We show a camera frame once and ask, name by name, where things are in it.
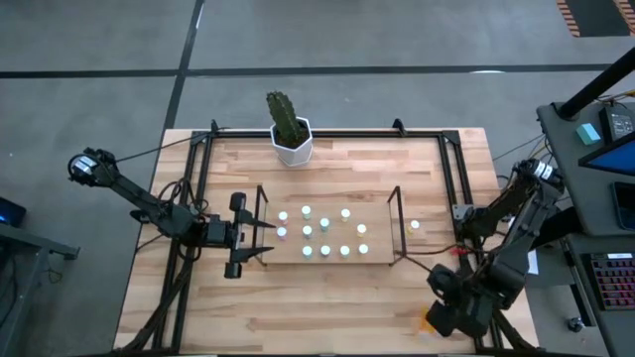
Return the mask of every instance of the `wooden tabletop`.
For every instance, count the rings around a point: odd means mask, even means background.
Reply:
[[[460,132],[469,183],[476,204],[499,194],[485,132]],[[164,145],[187,138],[191,130],[169,130]],[[223,219],[234,191],[247,193],[253,211],[256,186],[270,201],[385,202],[395,185],[403,194],[407,221],[422,223],[407,238],[410,252],[437,250],[454,242],[438,143],[433,139],[315,139],[314,155],[302,168],[278,161],[270,140],[214,139],[207,175],[207,211]],[[188,144],[163,150],[152,194],[185,169]],[[449,148],[457,196],[460,184]],[[194,177],[198,177],[197,165]],[[157,235],[148,225],[139,244]],[[488,244],[495,244],[490,238]],[[159,302],[170,247],[160,239],[141,250],[132,267],[115,347],[129,342]],[[408,261],[392,268],[368,265],[243,265],[239,280],[223,278],[226,250],[205,249],[195,263],[185,321],[182,353],[438,353],[471,352],[473,341],[460,332],[442,338],[422,324],[422,313],[436,300],[428,273]],[[450,253],[418,256],[432,267],[457,268]],[[522,292],[505,311],[521,335],[537,344],[536,331]],[[172,336],[169,315],[166,336]],[[491,345],[485,338],[486,345]]]
[[[395,261],[395,250],[401,250],[401,235],[393,233],[393,221],[391,219],[391,205],[388,204],[388,195],[383,202],[312,202],[311,217],[305,219],[301,208],[308,202],[272,202],[266,205],[265,220],[272,224],[280,225],[278,213],[285,211],[289,215],[287,235],[284,240],[279,239],[275,229],[259,229],[262,233],[264,246],[273,247],[274,250],[266,252],[262,261],[266,264],[383,264],[388,269],[388,264]],[[397,199],[393,201],[393,214],[398,217]],[[340,212],[346,208],[351,212],[346,222],[341,220]],[[319,222],[322,218],[329,220],[328,229],[321,231]],[[366,232],[363,236],[357,235],[357,225],[363,224]],[[303,228],[310,226],[312,235],[306,238]],[[359,245],[368,247],[368,253],[359,254]],[[332,251],[328,256],[320,253],[320,248],[327,246]],[[339,254],[340,247],[345,246],[350,250],[347,257]],[[302,254],[304,247],[311,247],[312,255],[306,258]]]

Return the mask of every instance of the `keyboard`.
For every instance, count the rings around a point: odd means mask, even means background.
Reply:
[[[635,253],[589,254],[585,257],[600,307],[635,309]]]

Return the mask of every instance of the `potted cactus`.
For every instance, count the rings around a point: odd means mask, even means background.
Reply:
[[[314,150],[309,120],[296,116],[291,100],[282,92],[267,93],[267,104],[275,123],[270,131],[278,158],[290,167],[308,163]]]

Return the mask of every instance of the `cactus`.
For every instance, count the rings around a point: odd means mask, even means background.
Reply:
[[[274,91],[267,93],[267,104],[271,118],[276,123],[277,143],[289,149],[296,149],[307,139],[308,133],[298,122],[291,100],[284,93]]]

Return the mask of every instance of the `gray concrete floor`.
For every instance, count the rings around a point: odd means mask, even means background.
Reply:
[[[193,4],[0,0],[0,71],[177,68]],[[605,63],[634,44],[574,39],[555,0],[207,0],[190,67]],[[495,157],[540,134],[536,106],[567,99],[595,75],[189,78],[175,127],[204,128],[212,118],[267,127],[264,95],[280,89],[315,127],[385,127],[396,117],[411,127],[484,127]],[[632,88],[633,79],[615,91]],[[172,78],[0,79],[0,195],[29,209],[27,229],[82,248],[75,262],[52,260],[63,281],[43,279],[24,355],[111,347],[139,227],[129,204],[70,183],[65,165],[86,146],[118,156],[156,146],[173,85]],[[498,160],[497,172],[507,175],[530,149]],[[121,169],[148,186],[155,159]],[[528,291],[542,346],[606,353],[597,330],[564,328],[575,315],[571,293]],[[562,316],[552,313],[555,305]]]

